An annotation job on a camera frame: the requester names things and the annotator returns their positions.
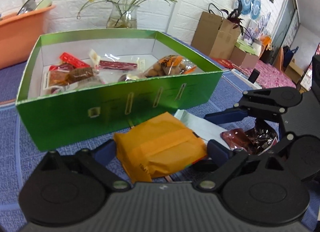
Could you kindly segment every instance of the red snack wrapper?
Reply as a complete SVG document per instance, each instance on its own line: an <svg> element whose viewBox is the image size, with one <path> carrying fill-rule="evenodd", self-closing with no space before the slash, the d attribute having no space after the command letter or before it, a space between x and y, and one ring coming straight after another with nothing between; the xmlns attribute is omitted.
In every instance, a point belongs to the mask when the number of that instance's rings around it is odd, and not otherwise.
<svg viewBox="0 0 320 232"><path fill-rule="evenodd" d="M67 62L68 64L71 64L76 68L87 68L87 67L90 67L89 64L79 60L78 58L76 58L73 55L68 54L66 52L64 52L62 55L60 55L60 59L63 62Z"/></svg>
<svg viewBox="0 0 320 232"><path fill-rule="evenodd" d="M75 67L68 63L62 63L60 65L51 65L49 70L60 70L60 71L71 71L74 70Z"/></svg>
<svg viewBox="0 0 320 232"><path fill-rule="evenodd" d="M228 144L230 149L234 150L237 148L243 148L249 154L252 154L252 143L250 139L245 135L242 128L236 128L230 131L222 132L220 136Z"/></svg>
<svg viewBox="0 0 320 232"><path fill-rule="evenodd" d="M99 68L101 69L112 69L112 70L135 70L138 65L131 62L109 62L101 61L99 62Z"/></svg>

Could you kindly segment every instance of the black speaker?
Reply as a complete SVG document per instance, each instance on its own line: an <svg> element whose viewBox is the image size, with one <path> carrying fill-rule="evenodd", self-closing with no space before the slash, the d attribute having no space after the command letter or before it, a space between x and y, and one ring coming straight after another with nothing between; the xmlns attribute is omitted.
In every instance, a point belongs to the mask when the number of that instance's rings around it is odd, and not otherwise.
<svg viewBox="0 0 320 232"><path fill-rule="evenodd" d="M320 101L320 55L312 58L312 86L311 90Z"/></svg>
<svg viewBox="0 0 320 232"><path fill-rule="evenodd" d="M258 79L260 75L260 72L257 69L253 69L252 73L250 74L248 81L251 83L255 83L255 81Z"/></svg>

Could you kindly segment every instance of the cardboard box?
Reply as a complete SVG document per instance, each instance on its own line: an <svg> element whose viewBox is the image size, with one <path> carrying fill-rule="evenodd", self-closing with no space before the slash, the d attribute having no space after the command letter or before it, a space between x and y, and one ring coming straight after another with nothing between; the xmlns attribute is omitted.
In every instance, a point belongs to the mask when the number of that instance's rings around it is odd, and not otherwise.
<svg viewBox="0 0 320 232"><path fill-rule="evenodd" d="M239 67L253 69L257 64L259 57L246 53L235 46L229 60Z"/></svg>
<svg viewBox="0 0 320 232"><path fill-rule="evenodd" d="M299 90L299 92L300 92L300 93L304 93L304 92L307 92L307 90L306 90L305 88L301 87L300 90Z"/></svg>
<svg viewBox="0 0 320 232"><path fill-rule="evenodd" d="M295 84L297 84L300 78L303 76L304 71L295 64L295 60L292 59L288 67L284 72Z"/></svg>
<svg viewBox="0 0 320 232"><path fill-rule="evenodd" d="M182 55L198 68L190 74L41 96L43 75L50 65L60 63L59 55L69 52L89 63L91 49L101 56L145 58L146 68L164 56ZM31 138L43 151L137 125L166 111L174 113L206 103L221 76L222 70L209 58L161 32L137 29L60 32L38 39L23 73L16 107Z"/></svg>
<svg viewBox="0 0 320 232"><path fill-rule="evenodd" d="M191 46L211 58L230 58L241 33L235 24L215 14L202 12Z"/></svg>

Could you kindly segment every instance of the glass vase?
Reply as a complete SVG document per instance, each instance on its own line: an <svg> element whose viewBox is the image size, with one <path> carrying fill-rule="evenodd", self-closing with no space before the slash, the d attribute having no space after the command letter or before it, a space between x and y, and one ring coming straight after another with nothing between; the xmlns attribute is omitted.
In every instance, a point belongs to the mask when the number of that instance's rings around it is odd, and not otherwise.
<svg viewBox="0 0 320 232"><path fill-rule="evenodd" d="M139 6L113 3L107 28L137 28Z"/></svg>

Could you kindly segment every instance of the door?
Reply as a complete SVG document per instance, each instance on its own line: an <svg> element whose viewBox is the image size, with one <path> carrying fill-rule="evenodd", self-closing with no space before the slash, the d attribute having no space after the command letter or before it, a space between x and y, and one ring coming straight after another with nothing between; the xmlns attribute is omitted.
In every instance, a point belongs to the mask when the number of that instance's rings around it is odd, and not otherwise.
<svg viewBox="0 0 320 232"><path fill-rule="evenodd" d="M276 58L278 52L279 52L279 48L281 47L285 36L287 35L287 32L289 30L291 21L293 19L294 16L294 12L295 12L295 7L293 4L293 0L288 0L288 3L286 5L286 8L284 9L284 14L283 17L281 19L281 22L279 24L279 28L275 34L275 37L272 41L272 48L273 48L273 59L270 62L271 64L273 63L274 59Z"/></svg>

